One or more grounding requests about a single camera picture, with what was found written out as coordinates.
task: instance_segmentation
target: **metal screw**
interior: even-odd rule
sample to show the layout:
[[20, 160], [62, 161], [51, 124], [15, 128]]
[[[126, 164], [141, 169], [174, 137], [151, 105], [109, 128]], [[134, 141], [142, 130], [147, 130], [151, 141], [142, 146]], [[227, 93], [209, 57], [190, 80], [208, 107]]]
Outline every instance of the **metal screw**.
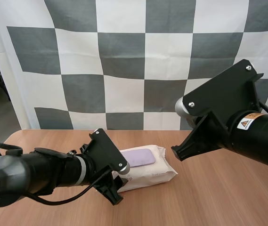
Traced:
[[188, 106], [189, 106], [190, 108], [194, 108], [194, 107], [195, 107], [195, 103], [194, 103], [194, 102], [190, 102], [190, 103], [188, 104]]
[[246, 70], [247, 71], [251, 71], [252, 70], [252, 67], [250, 65], [246, 66]]
[[76, 153], [77, 153], [76, 150], [72, 150], [72, 151], [68, 152], [68, 154], [70, 154], [70, 155], [75, 155]]

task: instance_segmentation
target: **gray square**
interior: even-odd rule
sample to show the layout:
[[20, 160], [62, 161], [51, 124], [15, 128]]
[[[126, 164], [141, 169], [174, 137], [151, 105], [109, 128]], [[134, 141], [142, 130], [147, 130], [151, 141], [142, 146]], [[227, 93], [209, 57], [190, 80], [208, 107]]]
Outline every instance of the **gray square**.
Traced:
[[23, 72], [60, 74], [54, 28], [7, 27]]
[[245, 32], [268, 31], [268, 0], [249, 0]]
[[55, 28], [97, 32], [95, 0], [45, 0]]
[[98, 33], [104, 75], [144, 79], [144, 33]]
[[105, 113], [103, 75], [64, 74], [63, 88], [68, 110], [80, 113]]
[[192, 130], [186, 120], [186, 118], [181, 117], [181, 122], [180, 122], [180, 130]]
[[143, 112], [106, 113], [107, 129], [143, 130]]
[[213, 78], [233, 65], [243, 33], [193, 34], [189, 79]]
[[266, 103], [268, 99], [268, 79], [259, 79], [255, 82], [255, 88], [259, 100]]
[[144, 112], [175, 112], [176, 101], [184, 95], [186, 80], [145, 80]]
[[73, 129], [68, 111], [35, 107], [41, 129]]
[[146, 0], [146, 33], [192, 33], [195, 0]]

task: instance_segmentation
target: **orange warning sticker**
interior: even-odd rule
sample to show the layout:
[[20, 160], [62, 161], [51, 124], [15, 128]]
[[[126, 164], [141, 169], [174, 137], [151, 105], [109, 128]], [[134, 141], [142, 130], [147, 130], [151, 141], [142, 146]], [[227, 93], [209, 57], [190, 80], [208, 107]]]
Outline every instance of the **orange warning sticker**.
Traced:
[[246, 115], [244, 118], [245, 119], [257, 119], [258, 117], [262, 116], [262, 113], [251, 113]]
[[253, 121], [262, 115], [262, 113], [251, 113], [246, 115], [241, 119], [241, 121], [237, 125], [237, 128], [247, 130], [251, 126]]

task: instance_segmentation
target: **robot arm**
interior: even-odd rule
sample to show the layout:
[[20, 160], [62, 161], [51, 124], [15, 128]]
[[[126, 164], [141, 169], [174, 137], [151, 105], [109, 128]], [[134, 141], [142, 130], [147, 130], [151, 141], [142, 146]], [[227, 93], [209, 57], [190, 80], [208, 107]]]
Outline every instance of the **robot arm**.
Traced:
[[[91, 187], [95, 187], [113, 205], [122, 197], [117, 190], [126, 179], [113, 179], [112, 171], [126, 174], [130, 166], [103, 129], [90, 134], [91, 142], [68, 154], [46, 148], [35, 148], [23, 154], [18, 146], [0, 144], [7, 149], [0, 154], [0, 207], [10, 205], [26, 196], [46, 205], [71, 202]], [[68, 200], [50, 202], [38, 196], [52, 194], [54, 188], [62, 186], [89, 185], [83, 192]]]
[[176, 112], [193, 131], [179, 146], [176, 157], [189, 157], [225, 148], [268, 165], [268, 107], [259, 101], [252, 64], [242, 60], [185, 95]]

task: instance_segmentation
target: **black and white checkered cloth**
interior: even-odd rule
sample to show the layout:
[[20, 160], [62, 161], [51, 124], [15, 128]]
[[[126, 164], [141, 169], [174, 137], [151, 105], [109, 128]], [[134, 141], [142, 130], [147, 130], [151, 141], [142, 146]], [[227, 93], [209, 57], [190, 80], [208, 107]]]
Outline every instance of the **black and white checkered cloth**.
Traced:
[[176, 101], [244, 58], [268, 105], [268, 0], [0, 0], [0, 32], [33, 128], [188, 129]]

